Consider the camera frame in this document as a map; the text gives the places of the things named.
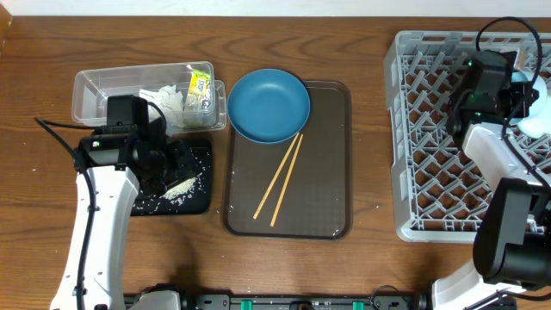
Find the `dish rack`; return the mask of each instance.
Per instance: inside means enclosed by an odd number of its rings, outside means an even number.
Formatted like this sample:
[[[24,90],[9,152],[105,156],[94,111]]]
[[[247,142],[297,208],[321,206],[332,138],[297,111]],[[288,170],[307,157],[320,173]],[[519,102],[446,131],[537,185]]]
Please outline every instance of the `dish rack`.
[[[454,145],[445,124],[449,95],[461,83],[475,32],[402,31],[384,60],[387,109],[393,130],[394,222],[409,242],[472,243],[492,199],[476,167]],[[551,88],[551,34],[541,34],[541,76]],[[481,49],[528,50],[527,69],[536,64],[531,34],[484,33]],[[531,139],[515,132],[517,143],[551,174],[551,137]],[[533,220],[527,229],[543,233]]]

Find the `wooden table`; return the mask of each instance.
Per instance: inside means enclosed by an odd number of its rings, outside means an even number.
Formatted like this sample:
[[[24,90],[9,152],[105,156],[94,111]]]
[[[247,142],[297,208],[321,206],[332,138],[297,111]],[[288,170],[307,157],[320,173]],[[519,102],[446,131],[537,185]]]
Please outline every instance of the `wooden table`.
[[[475,31],[487,19],[16,17],[0,58],[0,308],[44,309],[65,268],[76,210],[66,152],[33,121],[71,122],[77,72],[208,60],[233,87],[275,67],[352,93],[354,226],[338,242],[240,238],[220,223],[230,126],[214,145],[214,191],[203,215],[132,218],[124,285],[193,292],[369,295],[382,284],[428,288],[471,257],[470,245],[412,244],[393,224],[392,134],[382,60],[400,30]],[[551,32],[550,20],[531,20]],[[525,31],[499,24],[500,31]],[[60,129],[72,146],[85,133]],[[523,303],[522,309],[549,304]]]

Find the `white backdrop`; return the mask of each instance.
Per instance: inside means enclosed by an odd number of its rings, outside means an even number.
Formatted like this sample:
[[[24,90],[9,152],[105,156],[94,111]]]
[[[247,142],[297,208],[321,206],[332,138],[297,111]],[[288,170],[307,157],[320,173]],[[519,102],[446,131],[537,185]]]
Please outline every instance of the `white backdrop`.
[[[0,0],[13,16],[551,17],[551,0]]]

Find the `pair of chopsticks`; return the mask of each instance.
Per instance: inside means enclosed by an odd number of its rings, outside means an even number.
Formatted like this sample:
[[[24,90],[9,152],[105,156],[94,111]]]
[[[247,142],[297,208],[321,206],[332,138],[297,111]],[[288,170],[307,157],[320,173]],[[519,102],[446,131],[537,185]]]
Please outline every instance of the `pair of chopsticks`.
[[[285,157],[283,157],[282,162],[279,164],[279,168],[277,168],[277,171],[275,172],[274,178],[272,178],[272,182],[269,183],[268,189],[266,190],[266,193],[264,194],[264,197],[262,197],[262,200],[260,201],[260,204],[258,205],[257,211],[252,216],[253,219],[257,219],[258,214],[260,213],[260,210],[262,210],[262,206],[266,202],[266,198],[268,198],[269,192],[272,190],[272,187],[274,186],[274,183],[276,182],[277,177],[279,176],[279,173],[282,171],[283,165],[285,165],[285,162],[287,161],[287,158],[289,157],[289,154],[291,153],[291,150],[293,149],[294,142],[296,142],[296,139],[300,136],[299,144],[296,146],[296,150],[294,150],[293,159],[291,160],[291,165],[289,166],[289,170],[287,172],[287,176],[285,177],[285,183],[283,184],[282,193],[279,195],[279,200],[277,201],[277,206],[275,207],[274,216],[272,217],[272,222],[269,224],[270,226],[274,226],[277,219],[277,214],[279,213],[279,207],[282,205],[283,196],[285,196],[285,190],[287,189],[287,184],[289,183],[289,178],[291,177],[291,172],[293,172],[294,167],[294,161],[296,160],[296,156],[299,154],[300,149],[300,143],[302,142],[302,137],[304,134],[297,133],[294,136],[293,143],[291,143],[291,146],[287,150],[287,153],[285,153]]]

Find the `clear plastic container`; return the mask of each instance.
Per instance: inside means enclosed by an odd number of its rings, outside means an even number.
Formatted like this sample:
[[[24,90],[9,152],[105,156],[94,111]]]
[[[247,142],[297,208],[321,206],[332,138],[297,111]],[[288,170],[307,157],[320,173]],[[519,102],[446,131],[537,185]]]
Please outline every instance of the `clear plastic container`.
[[[207,61],[81,71],[75,77],[72,119],[87,126],[105,125],[109,96],[138,96],[139,90],[158,91],[167,85],[175,85],[176,91],[182,92],[185,101],[194,69],[210,74],[211,81],[214,81],[213,65]],[[213,102],[206,109],[171,113],[181,117],[183,122],[178,126],[169,125],[167,134],[224,128],[226,126],[224,84],[221,81],[215,81],[210,91]]]

